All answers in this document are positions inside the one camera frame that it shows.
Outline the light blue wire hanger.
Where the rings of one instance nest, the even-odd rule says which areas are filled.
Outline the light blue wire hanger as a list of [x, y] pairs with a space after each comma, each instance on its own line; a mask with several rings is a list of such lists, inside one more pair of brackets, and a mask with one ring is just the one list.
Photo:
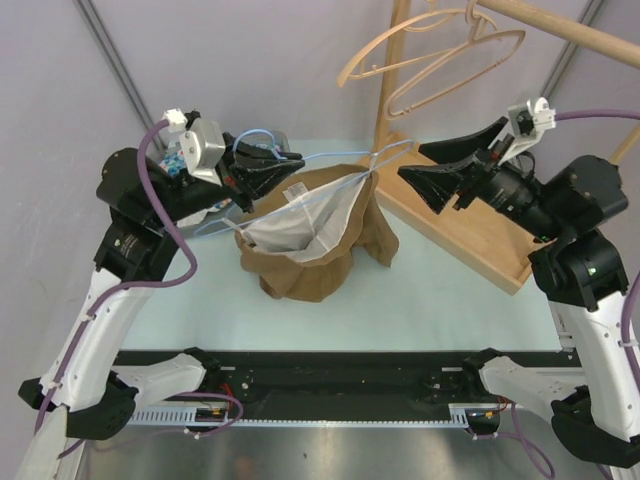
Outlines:
[[[234, 141], [232, 152], [235, 153], [238, 145], [245, 140], [247, 136], [255, 136], [262, 135], [265, 138], [268, 138], [268, 141], [265, 143], [267, 146], [267, 150], [276, 155], [276, 158], [283, 161], [284, 154], [286, 151], [284, 149], [280, 149], [278, 147], [278, 142], [276, 141], [276, 137], [273, 135], [272, 131], [266, 129], [250, 129], [242, 132], [239, 135], [239, 139]], [[303, 158], [306, 166], [315, 166], [316, 160], [319, 158], [337, 158], [344, 160], [348, 157], [364, 157], [367, 160], [366, 168], [364, 173], [357, 174], [353, 179], [346, 181], [345, 183], [341, 183], [338, 187], [333, 190], [329, 190], [328, 192], [321, 194], [317, 198], [311, 198], [308, 194], [301, 194], [295, 196], [287, 206], [283, 208], [281, 212], [289, 212], [294, 211], [296, 209], [302, 209], [307, 205], [313, 205], [315, 203], [324, 201], [329, 198], [336, 190], [339, 190], [343, 187], [349, 186], [351, 184], [356, 183], [360, 179], [367, 177], [372, 172], [378, 170], [382, 166], [390, 163], [392, 160], [398, 158], [402, 154], [409, 153], [416, 146], [416, 142], [411, 139], [401, 140], [395, 143], [391, 143], [381, 150], [376, 152], [371, 151], [339, 151], [339, 152], [322, 152], [316, 153], [313, 155], [309, 155]], [[241, 223], [235, 223], [230, 215], [233, 213], [239, 212], [239, 207], [228, 207], [223, 214], [217, 214], [215, 217], [211, 218], [207, 223], [201, 223], [193, 233], [194, 238], [201, 238], [216, 235], [221, 232], [225, 232], [228, 230], [238, 230], [241, 227], [244, 227], [250, 223], [250, 220], [243, 221]], [[281, 213], [277, 210], [275, 213], [266, 214], [266, 217], [278, 215]]]

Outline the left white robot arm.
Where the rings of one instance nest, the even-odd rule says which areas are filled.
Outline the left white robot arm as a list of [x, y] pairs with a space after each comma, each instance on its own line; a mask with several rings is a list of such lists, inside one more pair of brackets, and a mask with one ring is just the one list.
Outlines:
[[197, 348], [133, 370], [114, 368], [133, 321], [151, 295], [181, 284], [168, 279], [177, 253], [194, 259], [178, 222], [231, 199], [244, 211], [303, 167], [300, 154], [260, 148], [223, 133], [188, 131], [196, 162], [216, 175], [184, 169], [171, 175], [147, 155], [150, 139], [105, 162], [97, 197], [111, 225], [94, 258], [89, 290], [74, 330], [47, 373], [26, 380], [20, 398], [39, 417], [60, 411], [67, 438], [106, 440], [149, 405], [193, 393], [207, 400], [221, 387], [217, 361]]

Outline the blue floral cloth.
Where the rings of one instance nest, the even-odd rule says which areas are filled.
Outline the blue floral cloth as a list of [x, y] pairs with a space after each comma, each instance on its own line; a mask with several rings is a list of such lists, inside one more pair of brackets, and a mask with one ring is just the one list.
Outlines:
[[[187, 171], [183, 152], [177, 146], [169, 149], [168, 152], [164, 154], [163, 159], [159, 162], [159, 166], [172, 178], [177, 178], [180, 174]], [[230, 199], [221, 200], [215, 203], [212, 207], [200, 210], [179, 220], [177, 222], [177, 226], [181, 229], [186, 229], [205, 225], [214, 220], [219, 220], [225, 214], [230, 212], [231, 207], [232, 201]]]

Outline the tan brown skirt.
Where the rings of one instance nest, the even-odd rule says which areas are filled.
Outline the tan brown skirt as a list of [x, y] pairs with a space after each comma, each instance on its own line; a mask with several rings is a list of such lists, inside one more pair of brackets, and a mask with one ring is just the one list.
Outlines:
[[[375, 171], [324, 201], [281, 212], [295, 196], [317, 198], [364, 173], [365, 168], [338, 164], [295, 174], [242, 218], [240, 223], [250, 223], [235, 231], [241, 267], [258, 276], [268, 296], [323, 301], [346, 281], [357, 247], [378, 264], [391, 266], [399, 240], [377, 202], [379, 175]], [[277, 210], [281, 213], [266, 217]]]

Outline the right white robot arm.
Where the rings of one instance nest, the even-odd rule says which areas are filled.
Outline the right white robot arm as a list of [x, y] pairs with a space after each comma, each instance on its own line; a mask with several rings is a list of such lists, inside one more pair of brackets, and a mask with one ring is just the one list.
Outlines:
[[420, 145], [429, 164], [398, 173], [435, 213], [482, 201], [533, 236], [534, 280], [562, 347], [578, 355], [584, 374], [580, 385], [558, 381], [487, 349], [466, 360], [463, 393], [473, 401], [506, 398], [546, 420], [578, 459], [630, 469], [639, 462], [639, 345], [631, 326], [639, 286], [600, 230], [628, 200], [618, 168], [597, 156], [576, 158], [547, 182], [512, 164], [555, 124], [547, 114], [500, 118]]

